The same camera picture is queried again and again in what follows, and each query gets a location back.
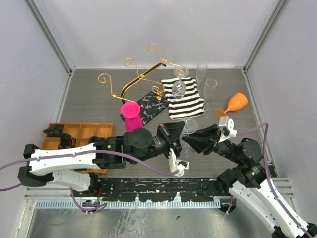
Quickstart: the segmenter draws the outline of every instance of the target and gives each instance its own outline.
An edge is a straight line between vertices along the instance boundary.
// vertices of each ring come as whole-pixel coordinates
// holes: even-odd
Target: white bracket
[[[37,149],[31,155],[31,157],[39,158],[36,161],[30,161],[30,166],[32,174],[37,176],[47,175],[51,172],[57,170],[71,170],[71,169],[100,169],[98,165],[93,163],[93,159],[96,158],[95,153],[89,153],[84,155],[75,155],[75,153],[96,150],[93,143],[85,145],[82,147],[69,148],[63,150],[41,150]],[[55,158],[55,159],[45,159],[41,160],[41,157],[51,156],[51,155],[64,155],[72,154],[69,157]]]
[[[173,149],[170,149],[168,160],[171,172],[179,170],[179,173],[174,176],[182,177],[185,174],[185,170],[189,170],[189,162],[177,159]]]
[[[57,184],[65,187],[70,187],[77,192],[88,190],[90,186],[89,174],[80,174],[71,170],[58,170],[53,172],[53,181],[47,184]]]
[[[278,200],[280,200],[283,205],[289,210],[292,216],[303,226],[305,230],[307,230],[308,223],[305,222],[296,212],[291,208],[291,206],[285,201],[282,195],[279,193],[275,185],[273,184],[272,179],[270,182],[273,185],[274,191],[277,193],[278,199],[275,199],[274,194],[272,193],[267,179],[265,179],[261,184],[260,188],[249,188],[255,196],[257,196],[267,210],[272,214],[272,216],[276,219],[277,225],[281,228],[282,232],[289,238],[302,237],[304,235],[304,231],[297,227],[295,222],[289,217],[286,211],[283,209],[281,204],[279,204]]]
[[[278,226],[276,219],[249,188],[236,181],[229,189],[229,193],[245,204],[265,224],[270,233],[275,231],[274,226]]]
[[[221,117],[219,124],[218,124],[218,127],[221,130],[221,136],[220,136],[219,142],[223,142],[223,141],[225,141],[229,138],[232,138],[232,137],[237,137],[237,130],[233,129],[234,122],[233,122],[233,119],[231,119],[230,117],[228,117],[228,116]],[[227,136],[224,135],[224,133],[223,133],[224,129],[228,130],[229,134]]]

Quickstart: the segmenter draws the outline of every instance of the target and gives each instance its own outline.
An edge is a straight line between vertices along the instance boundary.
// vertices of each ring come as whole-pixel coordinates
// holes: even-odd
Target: black marble coaster
[[[141,108],[140,117],[143,125],[149,123],[168,106],[168,101],[164,97],[162,97],[161,100],[158,100],[157,94],[153,91],[145,95],[137,101],[137,103]],[[122,114],[120,116],[122,120],[125,120],[125,117]]]

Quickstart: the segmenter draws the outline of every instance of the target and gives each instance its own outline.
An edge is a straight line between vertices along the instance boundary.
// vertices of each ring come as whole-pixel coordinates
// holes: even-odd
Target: gray metal table
[[[61,116],[61,122],[109,122],[114,124],[115,135],[122,135],[126,130],[124,122],[120,118],[122,102],[110,94],[110,82],[99,83],[97,78],[100,73],[107,72],[113,79],[113,92],[120,93],[123,86],[136,77],[133,69],[83,69],[76,70],[71,81],[69,93]],[[195,77],[196,70],[190,69],[189,76]],[[163,78],[173,78],[173,69],[158,69],[147,78],[159,81]],[[205,128],[219,119],[215,114],[217,109],[225,109],[229,99],[237,92],[244,93],[249,97],[244,77],[239,69],[208,69],[206,78],[214,78],[218,81],[216,91],[212,95],[212,103],[209,111],[201,117],[195,118],[199,128]],[[131,87],[126,98],[137,101],[146,95],[152,87],[152,83],[142,81]],[[235,121],[235,128],[242,132],[256,126],[251,104],[239,112],[229,114]],[[161,122],[172,122],[168,117],[167,109],[150,121],[145,128],[153,135],[156,135],[157,126]],[[248,137],[260,141],[259,133],[254,132]],[[242,138],[233,138],[232,141],[239,143]],[[188,177],[217,177],[228,168],[235,167],[235,164],[217,154],[208,156],[197,155],[192,159]],[[147,161],[151,166],[163,171],[169,170],[168,162],[163,155]],[[124,170],[109,171],[109,176],[114,177],[157,177],[155,172],[144,168],[141,165],[127,164]]]

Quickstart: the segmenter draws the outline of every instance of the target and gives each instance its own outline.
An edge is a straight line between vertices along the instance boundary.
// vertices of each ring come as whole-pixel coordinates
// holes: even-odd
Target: orange plastic wine glass
[[[243,93],[237,93],[228,102],[228,107],[226,111],[217,110],[217,116],[225,117],[227,112],[235,112],[243,109],[248,104],[248,99]]]

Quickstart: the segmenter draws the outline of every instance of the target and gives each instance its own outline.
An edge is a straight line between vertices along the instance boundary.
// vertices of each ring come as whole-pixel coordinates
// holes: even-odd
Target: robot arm
[[[299,217],[288,205],[274,185],[277,199],[271,191],[266,178],[264,167],[260,164],[263,154],[260,145],[252,139],[244,138],[241,143],[234,144],[228,140],[236,136],[234,123],[229,117],[222,117],[219,126],[197,130],[189,136],[182,137],[197,153],[208,155],[217,153],[236,164],[237,167],[228,169],[218,178],[219,189],[236,196],[265,222],[275,238],[305,238],[303,231],[308,231],[312,237],[317,234],[317,227],[308,224]],[[297,227],[288,212],[296,218],[302,227]]]
[[[188,162],[176,159],[182,149],[179,137],[183,127],[183,121],[161,123],[154,137],[147,129],[138,128],[133,132],[126,132],[123,136],[99,139],[86,146],[63,150],[41,150],[29,144],[25,147],[24,158],[37,160],[21,167],[18,179],[24,186],[37,187],[53,183],[70,187],[77,192],[94,192],[99,187],[97,176],[93,173],[80,174],[71,169],[124,169],[126,161],[136,164],[131,159],[98,153],[98,150],[123,152],[141,161],[164,154],[169,160],[171,172],[179,170],[175,176],[180,177],[189,169]]]

